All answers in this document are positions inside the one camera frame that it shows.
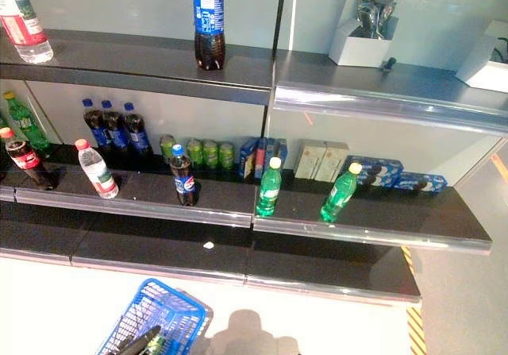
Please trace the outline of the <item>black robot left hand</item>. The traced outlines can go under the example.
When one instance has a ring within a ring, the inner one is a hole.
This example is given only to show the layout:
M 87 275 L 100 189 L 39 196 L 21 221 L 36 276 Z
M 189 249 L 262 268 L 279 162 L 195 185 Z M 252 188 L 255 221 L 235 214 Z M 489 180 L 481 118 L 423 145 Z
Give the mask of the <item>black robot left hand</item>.
M 152 327 L 150 330 L 146 331 L 136 340 L 134 340 L 131 344 L 127 345 L 126 348 L 121 350 L 118 355 L 138 355 L 140 354 L 148 343 L 156 337 L 156 335 L 160 332 L 161 326 L 156 325 Z

